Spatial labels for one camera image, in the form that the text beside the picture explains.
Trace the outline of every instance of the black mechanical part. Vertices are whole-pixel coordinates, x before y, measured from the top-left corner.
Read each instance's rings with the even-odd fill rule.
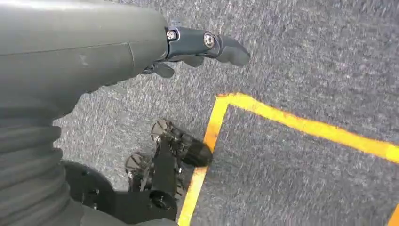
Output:
[[[151,156],[147,153],[134,152],[127,158],[125,163],[125,172],[128,175],[130,192],[139,192],[141,190],[141,183],[144,178],[145,172],[148,170],[147,167],[149,165],[153,167],[153,164],[151,162]],[[176,173],[178,174],[176,181],[176,200],[180,200],[186,191],[183,179],[179,177],[179,170],[182,169],[176,169]],[[144,189],[150,189],[151,185],[152,177],[148,177]]]
[[[114,191],[98,171],[63,161],[71,197],[85,206],[110,214],[127,224],[177,216],[177,201],[185,188],[180,178],[182,162],[205,166],[212,160],[209,148],[165,119],[151,131],[156,142],[153,155],[132,153],[125,162],[129,190]]]
[[[166,57],[146,67],[142,74],[156,73],[163,78],[172,77],[175,71],[163,63],[164,61],[183,61],[192,67],[198,67],[206,57],[222,63],[244,66],[251,58],[251,54],[235,39],[225,35],[214,35],[205,30],[171,27],[166,30],[166,37]]]
[[[72,199],[108,214],[114,212],[114,190],[104,175],[77,162],[63,160],[61,163],[65,167]]]
[[[134,152],[126,159],[125,172],[128,176],[130,192],[140,192],[144,172],[150,163],[151,156],[143,152]],[[148,183],[151,186],[151,178],[148,180]]]
[[[177,204],[174,197],[163,191],[117,191],[112,215],[126,224],[163,218],[174,221],[177,216]]]
[[[154,124],[151,130],[151,138],[158,142],[161,136],[170,140],[182,162],[195,167],[204,167],[211,163],[212,152],[209,147],[176,128],[172,122],[161,119]]]

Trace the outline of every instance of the black wheel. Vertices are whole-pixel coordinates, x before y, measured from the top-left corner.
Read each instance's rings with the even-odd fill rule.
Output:
[[[140,191],[144,171],[150,162],[151,156],[142,152],[134,152],[126,159],[125,172],[128,175],[129,191]]]

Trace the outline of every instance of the caster wheel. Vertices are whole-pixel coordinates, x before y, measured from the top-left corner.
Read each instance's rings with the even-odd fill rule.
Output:
[[[151,163],[151,159],[152,157],[147,153],[135,152],[126,160],[125,172],[128,175],[130,192],[140,192],[142,180],[144,174],[147,173],[146,170]],[[183,180],[177,177],[175,199],[180,200],[184,196],[186,190]]]
[[[129,191],[140,191],[144,172],[150,162],[151,156],[142,152],[134,152],[126,159],[125,172],[128,175]]]
[[[156,122],[151,129],[151,139],[157,142],[158,137],[171,130],[172,123],[165,119],[160,119]]]

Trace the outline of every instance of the yellow tape line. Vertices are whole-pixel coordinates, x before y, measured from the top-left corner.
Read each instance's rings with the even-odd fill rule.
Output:
[[[388,222],[388,226],[398,226],[398,225],[399,225],[399,205],[396,206],[396,209],[393,212],[392,217]]]
[[[304,133],[321,137],[339,144],[343,144],[368,154],[373,154],[380,158],[399,163],[399,146],[394,144],[369,139],[350,133],[336,126],[328,125],[319,121],[308,120],[297,117],[293,114],[278,110],[265,105],[254,98],[234,93],[228,95],[219,95],[216,98],[212,114],[209,119],[208,128],[205,134],[204,142],[213,151],[216,145],[217,136],[223,123],[223,117],[228,105],[233,105],[244,110],[258,114],[272,121],[277,121],[293,129]],[[184,200],[183,208],[180,213],[179,226],[189,226],[192,214],[201,191],[202,183],[205,179],[207,168],[197,168],[192,176],[192,181]]]
[[[209,119],[208,128],[204,137],[204,143],[208,145],[212,152],[215,149],[216,140],[223,124],[223,117],[227,111],[227,106],[228,103],[224,101],[224,99],[217,98]],[[182,211],[180,212],[178,221],[179,226],[190,225],[192,214],[194,212],[198,196],[200,195],[202,183],[204,182],[207,169],[208,167],[198,167],[194,170],[191,183],[183,203]]]

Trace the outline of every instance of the floor marking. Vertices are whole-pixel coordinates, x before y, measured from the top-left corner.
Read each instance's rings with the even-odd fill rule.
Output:
[[[399,205],[396,206],[396,209],[393,212],[392,217],[388,222],[388,226],[398,226],[398,225],[399,225]]]
[[[228,105],[233,105],[246,111],[258,114],[266,119],[279,122],[290,128],[304,133],[324,138],[335,143],[343,144],[368,154],[373,154],[380,158],[399,163],[399,146],[373,140],[366,137],[350,133],[336,126],[328,125],[319,121],[308,120],[297,117],[288,112],[265,105],[256,99],[241,93],[218,95],[212,110],[204,142],[213,152],[216,140],[222,127],[223,118]],[[207,167],[196,168],[194,170],[190,187],[184,200],[183,208],[178,220],[179,226],[189,226],[194,212],[198,196],[201,191]]]

